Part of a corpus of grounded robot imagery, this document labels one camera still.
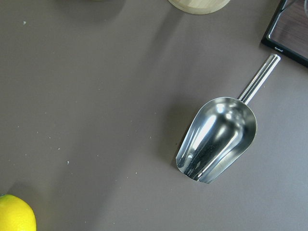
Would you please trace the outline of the metal ice scoop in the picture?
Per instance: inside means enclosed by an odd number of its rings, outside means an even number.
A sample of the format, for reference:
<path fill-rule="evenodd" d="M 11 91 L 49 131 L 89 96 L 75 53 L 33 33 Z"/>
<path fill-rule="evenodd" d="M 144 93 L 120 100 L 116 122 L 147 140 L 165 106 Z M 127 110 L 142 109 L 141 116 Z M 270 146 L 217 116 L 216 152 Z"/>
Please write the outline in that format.
<path fill-rule="evenodd" d="M 250 147 L 257 119 L 248 104 L 280 60 L 270 54 L 238 98 L 215 98 L 200 108 L 175 157 L 181 173 L 209 184 Z"/>

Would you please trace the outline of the wooden cup stand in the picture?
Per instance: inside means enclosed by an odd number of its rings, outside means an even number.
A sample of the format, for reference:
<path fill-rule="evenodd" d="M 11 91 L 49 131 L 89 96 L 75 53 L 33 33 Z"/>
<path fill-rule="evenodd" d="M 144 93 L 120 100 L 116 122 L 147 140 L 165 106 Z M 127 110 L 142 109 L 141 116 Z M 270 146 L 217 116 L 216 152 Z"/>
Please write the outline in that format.
<path fill-rule="evenodd" d="M 230 0 L 169 0 L 168 2 L 183 12 L 203 15 L 221 10 Z"/>

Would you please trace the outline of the wine glass rack tray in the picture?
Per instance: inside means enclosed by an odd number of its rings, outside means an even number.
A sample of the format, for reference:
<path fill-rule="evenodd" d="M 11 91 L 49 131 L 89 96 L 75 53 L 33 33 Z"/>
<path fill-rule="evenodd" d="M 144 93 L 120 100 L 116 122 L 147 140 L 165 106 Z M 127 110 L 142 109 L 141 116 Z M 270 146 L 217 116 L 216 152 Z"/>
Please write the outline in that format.
<path fill-rule="evenodd" d="M 280 1 L 261 43 L 307 67 L 308 2 Z"/>

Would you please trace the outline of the yellow lemon outer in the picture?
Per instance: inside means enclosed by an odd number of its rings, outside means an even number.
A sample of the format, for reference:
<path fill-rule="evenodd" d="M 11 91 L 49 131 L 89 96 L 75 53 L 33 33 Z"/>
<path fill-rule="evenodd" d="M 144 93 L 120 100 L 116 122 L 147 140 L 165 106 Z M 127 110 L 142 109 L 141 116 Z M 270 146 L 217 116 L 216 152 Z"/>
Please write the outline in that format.
<path fill-rule="evenodd" d="M 11 194 L 0 196 L 1 231 L 36 231 L 33 209 L 22 199 Z"/>

